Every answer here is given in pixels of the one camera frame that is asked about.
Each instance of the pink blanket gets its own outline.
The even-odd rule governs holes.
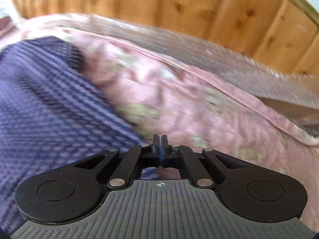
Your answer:
[[[55,35],[78,46],[90,79],[146,140],[214,148],[294,177],[307,190],[301,220],[319,231],[319,140],[254,96],[214,74],[130,42],[76,29],[25,32]]]

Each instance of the wooden headboard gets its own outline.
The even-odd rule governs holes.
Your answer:
[[[95,13],[201,37],[282,73],[319,74],[318,13],[304,0],[13,1],[25,18]]]

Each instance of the blue knit blanket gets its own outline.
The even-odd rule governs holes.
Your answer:
[[[83,57],[56,37],[24,40],[0,53],[0,227],[23,221],[14,202],[27,178],[141,137],[78,71]]]

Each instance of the bubble wrap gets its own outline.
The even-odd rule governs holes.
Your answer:
[[[82,14],[37,17],[22,23],[20,27],[28,30],[56,26],[126,39],[146,49],[210,71],[254,96],[319,109],[317,76],[283,75],[230,49],[186,34]],[[305,113],[291,120],[299,126],[319,124],[319,113]]]

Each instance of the gray ribbed base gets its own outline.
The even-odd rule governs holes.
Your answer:
[[[27,221],[13,239],[311,239],[314,233],[297,218],[258,223],[226,209],[215,193],[188,180],[139,180],[112,191],[92,215],[49,226]]]

